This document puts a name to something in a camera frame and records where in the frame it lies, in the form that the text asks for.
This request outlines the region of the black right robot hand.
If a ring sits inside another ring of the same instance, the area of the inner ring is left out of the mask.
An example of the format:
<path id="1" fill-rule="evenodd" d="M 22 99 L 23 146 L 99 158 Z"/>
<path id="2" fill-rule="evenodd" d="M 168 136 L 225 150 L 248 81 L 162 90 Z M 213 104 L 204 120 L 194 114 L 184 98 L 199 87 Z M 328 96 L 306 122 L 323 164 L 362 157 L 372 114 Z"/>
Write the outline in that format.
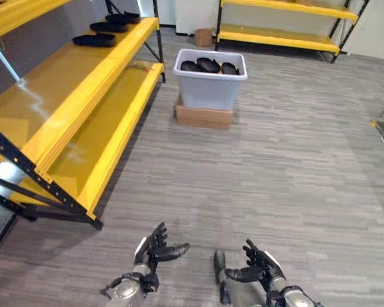
<path id="1" fill-rule="evenodd" d="M 250 283 L 259 281 L 268 286 L 274 278 L 283 278 L 285 275 L 281 267 L 265 251 L 261 251 L 250 239 L 243 246 L 248 260 L 247 267 L 242 269 L 225 269 L 225 274 L 238 282 Z"/>

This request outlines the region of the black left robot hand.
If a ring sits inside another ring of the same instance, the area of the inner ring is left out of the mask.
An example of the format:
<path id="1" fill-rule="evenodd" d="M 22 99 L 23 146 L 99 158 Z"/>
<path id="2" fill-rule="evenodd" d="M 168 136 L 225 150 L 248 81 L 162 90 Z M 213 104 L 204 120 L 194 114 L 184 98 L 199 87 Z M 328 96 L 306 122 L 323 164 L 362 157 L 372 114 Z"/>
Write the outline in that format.
<path id="1" fill-rule="evenodd" d="M 153 271 L 158 263 L 176 260 L 188 252 L 190 244 L 169 246 L 167 238 L 167 228 L 160 223 L 148 237 L 141 240 L 134 254 L 134 265 L 145 264 Z"/>

